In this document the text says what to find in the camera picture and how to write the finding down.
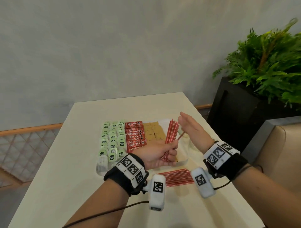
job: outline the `hand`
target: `hand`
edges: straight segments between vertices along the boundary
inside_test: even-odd
[[[193,144],[201,151],[203,154],[214,144],[214,140],[210,135],[199,125],[195,119],[186,113],[180,112],[178,117],[178,122],[185,131]]]
[[[175,140],[172,143],[164,144],[164,141],[155,142],[148,144],[144,147],[136,149],[133,154],[137,155],[142,159],[145,165],[145,169],[155,169],[160,166],[174,166],[175,165],[175,156],[178,148],[178,141]],[[168,159],[170,162],[164,162],[161,160],[161,157],[168,151]]]

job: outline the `wristband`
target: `wristband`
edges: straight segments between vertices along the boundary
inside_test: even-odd
[[[110,169],[104,176],[104,181],[108,178],[120,185],[129,195],[133,192],[139,193],[143,187],[143,180],[148,176],[144,169],[141,158],[135,154],[129,154],[121,159],[116,166]]]
[[[248,163],[240,152],[222,141],[216,141],[204,154],[204,163],[213,178],[226,176],[234,180],[238,172]]]

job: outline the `beige sofa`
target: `beige sofa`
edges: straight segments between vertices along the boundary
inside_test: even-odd
[[[275,126],[254,164],[301,197],[301,123]]]

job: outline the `lattice panel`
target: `lattice panel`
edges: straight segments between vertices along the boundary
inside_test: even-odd
[[[6,181],[6,180],[4,180],[0,177],[0,188],[1,187],[6,187],[6,186],[9,186],[9,185],[12,185],[12,183],[10,183],[10,182],[8,182],[8,181]]]
[[[22,182],[32,181],[58,132],[54,129],[0,137],[0,167]]]

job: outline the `bundle of stirrers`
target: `bundle of stirrers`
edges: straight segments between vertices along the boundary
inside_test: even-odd
[[[179,126],[179,123],[177,121],[174,121],[173,119],[169,122],[165,143],[171,143],[176,139]],[[161,159],[164,162],[168,162],[169,160],[167,157],[168,152],[166,152]]]
[[[165,176],[167,187],[194,183],[190,175],[190,171],[188,169],[179,169],[175,171],[158,173],[158,174]]]

